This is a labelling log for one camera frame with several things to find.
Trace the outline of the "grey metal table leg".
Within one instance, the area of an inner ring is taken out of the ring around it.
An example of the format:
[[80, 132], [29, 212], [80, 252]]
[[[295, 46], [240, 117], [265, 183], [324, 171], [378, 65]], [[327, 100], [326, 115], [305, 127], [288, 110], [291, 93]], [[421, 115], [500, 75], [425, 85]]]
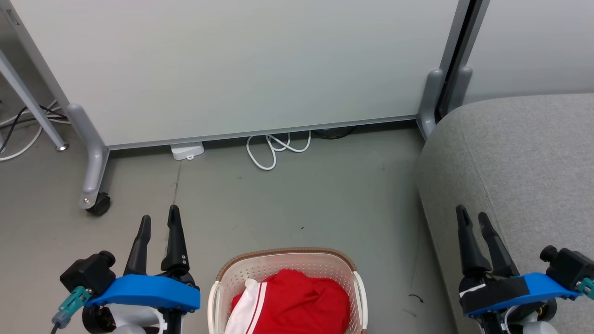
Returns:
[[8, 84], [11, 85], [13, 90], [19, 95], [21, 100], [26, 105], [26, 110], [29, 110], [32, 113], [32, 116], [38, 121], [40, 129], [39, 131], [44, 131], [53, 144], [56, 146], [56, 150], [61, 152], [68, 148], [69, 144], [62, 140], [62, 137], [58, 134], [56, 129], [51, 125], [51, 121], [47, 117], [47, 111], [40, 107], [38, 102], [33, 97], [30, 90], [24, 84], [23, 80], [17, 73], [16, 69], [12, 66], [12, 64], [7, 59], [4, 52], [0, 49], [0, 73], [4, 78], [7, 80]]

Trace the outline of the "black caster wheel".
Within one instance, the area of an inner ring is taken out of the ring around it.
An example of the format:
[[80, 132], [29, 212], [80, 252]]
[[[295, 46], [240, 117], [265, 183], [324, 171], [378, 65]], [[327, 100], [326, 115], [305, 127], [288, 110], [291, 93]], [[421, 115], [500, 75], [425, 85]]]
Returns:
[[112, 200], [108, 193], [100, 192], [97, 195], [95, 204], [86, 211], [94, 217], [101, 217], [110, 209], [111, 204]]

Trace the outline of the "red shirt with striped trim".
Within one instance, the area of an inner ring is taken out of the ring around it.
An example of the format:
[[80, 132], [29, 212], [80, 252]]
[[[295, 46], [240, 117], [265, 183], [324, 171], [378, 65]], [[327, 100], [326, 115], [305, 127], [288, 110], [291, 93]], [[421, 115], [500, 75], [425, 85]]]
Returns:
[[224, 334], [346, 334], [351, 304], [336, 281], [282, 269], [246, 279], [234, 296]]

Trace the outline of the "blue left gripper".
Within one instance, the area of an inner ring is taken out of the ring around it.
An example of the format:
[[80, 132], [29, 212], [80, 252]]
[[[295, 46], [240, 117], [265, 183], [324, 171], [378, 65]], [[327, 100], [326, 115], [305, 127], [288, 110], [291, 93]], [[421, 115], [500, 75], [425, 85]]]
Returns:
[[[181, 222], [180, 208], [171, 205], [167, 221], [169, 228], [165, 258], [161, 270], [171, 275], [185, 275], [190, 266]], [[201, 308], [201, 292], [195, 287], [169, 277], [147, 276], [147, 245], [151, 239], [151, 217], [142, 217], [138, 233], [132, 243], [122, 277], [113, 281], [99, 297], [89, 300], [87, 307], [120, 304], [161, 309], [180, 309], [190, 312]]]

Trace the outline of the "cream plastic laundry basket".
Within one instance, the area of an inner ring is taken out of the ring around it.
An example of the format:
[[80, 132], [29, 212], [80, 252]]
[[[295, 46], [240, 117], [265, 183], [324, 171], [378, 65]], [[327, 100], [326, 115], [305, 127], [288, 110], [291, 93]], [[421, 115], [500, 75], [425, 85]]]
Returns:
[[289, 269], [308, 277], [333, 279], [346, 291], [350, 302], [345, 334], [368, 334], [368, 302], [365, 286], [354, 262], [343, 252], [316, 247], [261, 250], [229, 260], [218, 272], [207, 303], [209, 334], [223, 334], [232, 311], [232, 298], [245, 289], [245, 281], [258, 282]]

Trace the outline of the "short grey partition foot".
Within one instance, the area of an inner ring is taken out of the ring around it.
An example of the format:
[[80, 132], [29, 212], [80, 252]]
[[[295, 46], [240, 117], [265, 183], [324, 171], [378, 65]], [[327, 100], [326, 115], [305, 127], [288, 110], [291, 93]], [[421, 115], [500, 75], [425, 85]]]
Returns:
[[447, 112], [462, 106], [466, 97], [467, 89], [473, 74], [473, 69], [469, 66], [462, 66], [456, 74], [456, 80], [452, 85], [450, 100], [447, 104]]
[[429, 72], [425, 82], [420, 107], [416, 117], [420, 133], [425, 141], [427, 141], [429, 135], [431, 135], [437, 124], [435, 112], [442, 92], [444, 77], [445, 74], [443, 70], [432, 70]]

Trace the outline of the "wide white partition panel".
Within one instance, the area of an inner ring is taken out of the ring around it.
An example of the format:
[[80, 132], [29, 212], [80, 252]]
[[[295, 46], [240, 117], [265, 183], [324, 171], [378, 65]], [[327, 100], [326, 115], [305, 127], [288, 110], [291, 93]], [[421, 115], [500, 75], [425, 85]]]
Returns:
[[110, 148], [418, 113], [460, 0], [9, 0]]

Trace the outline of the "narrow white partition panel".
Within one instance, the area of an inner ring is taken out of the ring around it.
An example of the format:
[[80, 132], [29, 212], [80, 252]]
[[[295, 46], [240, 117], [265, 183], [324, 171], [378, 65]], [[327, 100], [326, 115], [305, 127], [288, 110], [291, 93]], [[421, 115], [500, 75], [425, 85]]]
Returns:
[[462, 66], [473, 69], [464, 104], [594, 93], [594, 0], [470, 0], [469, 6], [438, 104], [442, 116]]

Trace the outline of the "white power adapter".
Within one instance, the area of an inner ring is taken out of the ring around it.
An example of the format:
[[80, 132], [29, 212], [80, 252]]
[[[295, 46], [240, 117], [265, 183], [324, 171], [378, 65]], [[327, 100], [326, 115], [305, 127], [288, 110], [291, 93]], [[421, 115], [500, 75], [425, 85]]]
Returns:
[[205, 152], [204, 145], [201, 141], [172, 144], [170, 145], [170, 150], [172, 152], [173, 158], [177, 161], [191, 161], [196, 156], [199, 156]]

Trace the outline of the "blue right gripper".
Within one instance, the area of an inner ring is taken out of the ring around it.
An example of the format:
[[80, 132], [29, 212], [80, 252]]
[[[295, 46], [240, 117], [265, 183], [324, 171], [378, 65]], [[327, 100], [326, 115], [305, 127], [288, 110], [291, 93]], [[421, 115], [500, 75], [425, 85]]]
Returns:
[[551, 271], [520, 275], [487, 213], [480, 212], [478, 221], [482, 237], [490, 252], [492, 269], [475, 239], [473, 224], [466, 207], [458, 205], [456, 215], [463, 275], [480, 277], [492, 270], [495, 276], [507, 277], [497, 280], [488, 276], [463, 278], [459, 284], [459, 302], [465, 317], [479, 319], [500, 314], [511, 307], [547, 302], [556, 298], [575, 300], [581, 296], [577, 287], [581, 281], [581, 273]]

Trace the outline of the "grey fabric sofa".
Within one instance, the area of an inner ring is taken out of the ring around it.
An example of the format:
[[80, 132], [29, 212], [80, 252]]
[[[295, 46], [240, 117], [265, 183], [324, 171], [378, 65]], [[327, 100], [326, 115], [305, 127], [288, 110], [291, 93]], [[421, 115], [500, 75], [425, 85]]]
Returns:
[[461, 106], [425, 142], [416, 182], [456, 331], [481, 334], [459, 303], [456, 206], [486, 257], [478, 214], [488, 215], [522, 274], [545, 272], [548, 245], [594, 260], [594, 93]]

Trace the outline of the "long grey partition foot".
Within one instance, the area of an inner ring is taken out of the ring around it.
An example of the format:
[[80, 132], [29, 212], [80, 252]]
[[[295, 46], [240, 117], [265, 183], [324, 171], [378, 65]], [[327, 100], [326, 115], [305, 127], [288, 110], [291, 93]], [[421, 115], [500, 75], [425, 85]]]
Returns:
[[79, 207], [86, 211], [95, 204], [98, 193], [102, 192], [100, 187], [110, 150], [80, 104], [69, 104], [66, 115], [87, 150], [87, 168], [79, 199]]

